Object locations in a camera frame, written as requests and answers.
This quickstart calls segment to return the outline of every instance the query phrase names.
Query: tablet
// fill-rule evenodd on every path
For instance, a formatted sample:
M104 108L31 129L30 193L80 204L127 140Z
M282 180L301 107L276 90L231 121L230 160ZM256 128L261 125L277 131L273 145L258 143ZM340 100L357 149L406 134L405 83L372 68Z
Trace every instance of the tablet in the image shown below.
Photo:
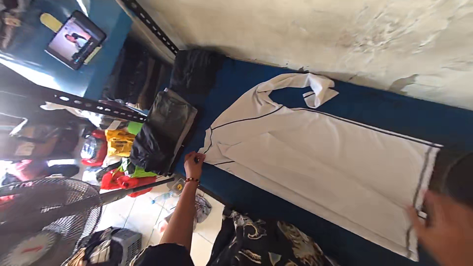
M105 38L105 33L99 27L76 10L48 44L46 52L77 70Z

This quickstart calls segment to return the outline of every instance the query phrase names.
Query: hand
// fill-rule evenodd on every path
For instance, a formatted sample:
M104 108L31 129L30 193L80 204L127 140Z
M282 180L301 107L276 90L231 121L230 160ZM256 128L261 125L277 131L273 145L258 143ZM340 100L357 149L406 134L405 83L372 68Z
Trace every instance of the hand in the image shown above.
M421 244L442 266L473 265L473 210L454 199L427 191L429 227L409 208L412 226Z
M202 164L205 160L205 154L192 151L184 157L184 169L187 178L200 179L202 175Z

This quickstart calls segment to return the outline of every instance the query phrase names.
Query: blue bed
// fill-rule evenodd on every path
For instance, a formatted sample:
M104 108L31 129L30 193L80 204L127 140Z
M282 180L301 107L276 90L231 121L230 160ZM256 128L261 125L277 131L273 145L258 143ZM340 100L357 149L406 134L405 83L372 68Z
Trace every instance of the blue bed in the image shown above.
M196 98L193 102L202 111L184 154L203 146L205 130L243 93L260 82L289 72L294 71L226 59L210 94L206 98ZM449 148L473 150L472 111L342 81L335 81L334 89L339 95L318 110ZM280 89L270 97L288 107L305 107L302 93L309 90ZM183 163L182 156L176 165L177 172L184 173ZM296 225L313 237L322 250L342 266L436 265L421 248L420 262L415 263L215 166L204 164L201 185L242 213L285 220Z

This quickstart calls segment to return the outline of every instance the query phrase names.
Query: white robe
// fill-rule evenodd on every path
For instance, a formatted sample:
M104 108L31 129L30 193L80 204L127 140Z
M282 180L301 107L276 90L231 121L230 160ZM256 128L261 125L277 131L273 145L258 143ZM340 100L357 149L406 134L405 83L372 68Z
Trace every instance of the white robe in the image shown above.
M311 109L269 98L276 89L307 86ZM314 110L338 94L329 87L333 81L310 73L260 83L212 123L199 152L205 162L417 261L404 208L420 209L441 145Z

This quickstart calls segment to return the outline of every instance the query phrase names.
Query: plastic water bottle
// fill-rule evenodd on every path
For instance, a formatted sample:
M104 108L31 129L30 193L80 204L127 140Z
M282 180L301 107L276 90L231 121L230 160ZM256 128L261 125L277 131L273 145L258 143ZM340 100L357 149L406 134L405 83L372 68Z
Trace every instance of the plastic water bottle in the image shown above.
M171 193L164 193L163 195L157 196L154 200L151 201L151 204L155 204L156 202L167 200L171 197Z

